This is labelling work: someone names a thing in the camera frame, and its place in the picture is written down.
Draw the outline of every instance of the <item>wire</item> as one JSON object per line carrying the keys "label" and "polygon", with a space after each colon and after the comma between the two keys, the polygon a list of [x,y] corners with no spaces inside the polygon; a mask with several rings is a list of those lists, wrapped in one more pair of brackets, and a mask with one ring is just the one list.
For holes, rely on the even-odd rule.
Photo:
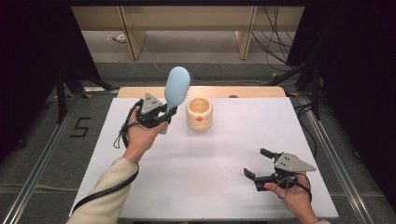
{"label": "wire", "polygon": [[302,175],[306,178],[306,180],[308,181],[308,189],[311,190],[311,181],[309,181],[308,176],[306,176],[305,174],[302,174],[302,173],[297,173],[297,175]]}
{"label": "wire", "polygon": [[275,43],[275,44],[280,44],[280,45],[282,45],[282,46],[291,48],[290,45],[287,45],[287,44],[284,44],[284,43],[280,43],[280,42],[277,42],[277,41],[271,39],[270,37],[268,37],[267,35],[265,35],[265,33],[264,33],[263,31],[262,31],[262,35],[263,35],[266,39],[268,39],[269,41],[272,41],[272,42]]}
{"label": "wire", "polygon": [[291,36],[289,35],[289,32],[286,32],[286,35],[288,35],[290,41],[293,42],[293,38],[291,38]]}
{"label": "wire", "polygon": [[[258,39],[257,39],[257,37],[253,34],[253,36],[256,38],[256,40],[258,41],[258,43],[260,43],[259,45],[261,45],[261,47],[264,47],[265,48],[265,46],[263,45],[263,43],[261,43]],[[148,56],[149,57],[151,57],[152,59],[154,59],[154,61],[157,61],[157,59],[155,58],[155,57],[153,57],[152,55],[151,55],[151,53],[147,50],[147,48],[146,48],[146,46],[140,41],[140,39],[139,39],[139,37],[138,36],[136,36],[136,38],[137,38],[137,40],[142,44],[142,48],[143,48],[143,50],[148,54]],[[277,58],[277,59],[279,59],[282,63],[286,63],[285,61],[283,61],[282,59],[280,59],[279,57],[277,57],[271,50],[268,50],[268,51],[270,51],[270,54],[273,56],[273,57],[275,57],[275,58]],[[283,72],[289,72],[288,70],[282,70],[282,69],[278,69],[278,68],[275,68],[275,67],[273,67],[271,64],[269,64],[273,69],[275,69],[275,70],[278,70],[278,71],[283,71]],[[159,71],[159,72],[161,72],[161,73],[164,73],[164,74],[169,74],[169,72],[166,72],[166,71],[163,71],[163,70],[161,70],[158,66],[157,66],[157,64],[154,62],[154,67],[156,68],[156,70],[157,71]],[[196,78],[192,78],[192,81],[194,81],[194,82],[198,82],[198,83],[203,83],[203,84],[216,84],[216,83],[249,83],[249,82],[252,82],[252,83],[260,83],[260,84],[268,84],[268,82],[265,82],[265,81],[259,81],[259,80],[252,80],[252,79],[247,79],[247,80],[236,80],[236,81],[230,81],[230,80],[224,80],[224,81],[202,81],[202,80],[199,80],[199,79],[196,79]],[[291,84],[293,84],[293,83],[295,83],[296,81],[293,81],[293,82],[291,82],[291,83],[286,83],[286,84],[282,84],[281,86],[287,86],[287,85],[291,85]]]}
{"label": "wire", "polygon": [[281,180],[279,180],[279,182],[277,182],[277,184],[276,184],[276,188],[275,188],[275,190],[274,191],[276,191],[276,189],[279,187],[279,185],[283,182],[283,181],[285,181],[285,180],[287,180],[288,182],[286,182],[286,188],[285,188],[285,195],[281,198],[281,197],[279,197],[278,196],[278,198],[279,199],[285,199],[286,198],[286,196],[288,195],[288,191],[289,191],[289,182],[290,182],[290,179],[292,178],[292,176],[287,176],[287,177],[285,177],[285,178],[283,178],[283,179],[281,179]]}
{"label": "wire", "polygon": [[129,177],[127,180],[125,180],[124,182],[118,184],[117,186],[110,188],[110,189],[105,189],[99,192],[96,192],[94,194],[91,194],[85,198],[83,198],[81,201],[79,201],[76,206],[73,208],[73,212],[74,213],[78,208],[80,208],[82,205],[84,205],[85,203],[91,202],[93,200],[96,200],[98,198],[104,197],[110,193],[113,193],[115,191],[118,191],[120,189],[123,189],[125,187],[127,187],[128,185],[130,185],[132,182],[134,182],[134,180],[136,179],[137,175],[139,174],[139,167],[137,167],[137,171],[136,173],[134,173],[134,175],[132,175],[131,177]]}
{"label": "wire", "polygon": [[303,190],[306,191],[306,193],[308,193],[309,196],[309,202],[312,202],[312,193],[311,193],[311,189],[306,188],[304,185],[300,184],[299,182],[294,182],[295,185],[297,185],[298,187],[302,188]]}
{"label": "wire", "polygon": [[116,39],[116,37],[113,37],[112,39],[113,39],[114,41],[116,41],[116,42],[119,42],[120,44],[126,44],[126,42],[119,41],[118,39]]}
{"label": "wire", "polygon": [[[279,33],[278,33],[278,31],[277,31],[277,15],[278,15],[278,12],[279,12],[279,7],[278,7],[278,6],[274,6],[274,12],[275,12],[275,21],[274,21],[274,23],[272,23],[272,20],[271,20],[269,14],[268,14],[268,12],[267,12],[266,7],[264,7],[264,11],[265,11],[265,14],[267,15],[268,21],[269,21],[270,24],[271,24],[271,27],[273,28],[273,32],[271,33],[271,39],[272,39],[272,36],[273,36],[274,34],[276,34],[278,43],[281,43],[281,44],[283,45],[282,39],[279,37]],[[287,53],[288,53],[288,51],[286,50],[285,46],[283,46],[283,49],[282,49],[282,45],[279,44],[279,48],[280,48],[280,51],[281,51],[282,54],[283,54],[283,57],[285,58],[285,60],[287,60],[287,57],[286,57],[285,53],[283,52],[283,49],[284,49]]]}
{"label": "wire", "polygon": [[214,84],[214,83],[242,83],[242,82],[256,82],[261,84],[268,84],[268,82],[259,81],[259,80],[237,80],[237,81],[201,81],[193,78],[192,81],[204,83],[204,84]]}

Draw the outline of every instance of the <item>left hand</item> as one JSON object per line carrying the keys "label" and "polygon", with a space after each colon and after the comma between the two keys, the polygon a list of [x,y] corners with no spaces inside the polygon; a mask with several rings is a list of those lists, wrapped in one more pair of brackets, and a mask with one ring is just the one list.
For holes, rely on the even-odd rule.
{"label": "left hand", "polygon": [[[132,113],[131,119],[136,119],[136,112],[139,109],[140,107],[137,106]],[[143,154],[151,148],[157,135],[161,133],[168,124],[168,122],[162,122],[153,128],[146,128],[140,124],[130,127],[128,129],[128,147],[123,157],[138,164]]]}

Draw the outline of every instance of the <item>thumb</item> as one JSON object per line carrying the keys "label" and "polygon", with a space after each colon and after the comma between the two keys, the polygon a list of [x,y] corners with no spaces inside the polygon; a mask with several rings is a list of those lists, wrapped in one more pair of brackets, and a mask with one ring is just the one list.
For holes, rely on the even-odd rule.
{"label": "thumb", "polygon": [[264,187],[272,192],[275,192],[276,189],[276,184],[274,183],[266,183],[264,184]]}
{"label": "thumb", "polygon": [[158,126],[152,128],[156,133],[162,132],[166,127],[168,127],[169,123],[167,121],[161,122]]}

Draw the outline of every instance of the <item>human hand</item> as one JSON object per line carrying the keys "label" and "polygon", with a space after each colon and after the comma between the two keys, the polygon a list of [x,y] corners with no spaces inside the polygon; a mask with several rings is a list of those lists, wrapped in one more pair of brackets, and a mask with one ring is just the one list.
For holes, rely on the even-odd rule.
{"label": "human hand", "polygon": [[[298,183],[309,189],[309,181],[305,172],[301,172],[300,175],[298,175]],[[286,208],[291,211],[301,223],[319,222],[318,217],[312,209],[308,193],[301,187],[294,185],[290,189],[282,189],[281,187],[276,187],[275,183],[266,183],[264,187],[271,190],[282,199]]]}
{"label": "human hand", "polygon": [[[137,106],[130,119],[136,119],[136,112],[139,109],[140,107]],[[138,164],[143,154],[151,148],[155,137],[158,133],[162,132],[168,124],[168,122],[162,122],[160,125],[153,128],[146,128],[141,124],[130,127],[128,129],[128,147],[123,157]]]}

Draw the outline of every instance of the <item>forearm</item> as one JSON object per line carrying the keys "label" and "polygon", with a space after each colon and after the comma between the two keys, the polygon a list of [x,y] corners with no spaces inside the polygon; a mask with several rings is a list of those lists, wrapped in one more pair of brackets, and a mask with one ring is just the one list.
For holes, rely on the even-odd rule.
{"label": "forearm", "polygon": [[[125,158],[115,160],[111,167],[99,178],[89,195],[117,186],[134,175],[137,169],[137,164]],[[67,223],[117,223],[130,187],[129,185],[104,197],[83,204],[73,213]]]}

